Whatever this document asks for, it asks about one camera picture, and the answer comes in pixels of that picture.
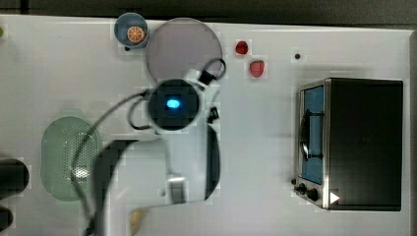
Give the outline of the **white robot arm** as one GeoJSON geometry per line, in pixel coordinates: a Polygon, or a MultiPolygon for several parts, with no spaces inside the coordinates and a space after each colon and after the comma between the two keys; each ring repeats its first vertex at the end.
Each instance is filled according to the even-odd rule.
{"type": "Polygon", "coordinates": [[[92,177],[94,236],[129,236],[139,208],[206,201],[220,179],[220,152],[212,122],[219,84],[169,80],[146,98],[155,134],[124,134],[103,148],[92,177]]]}

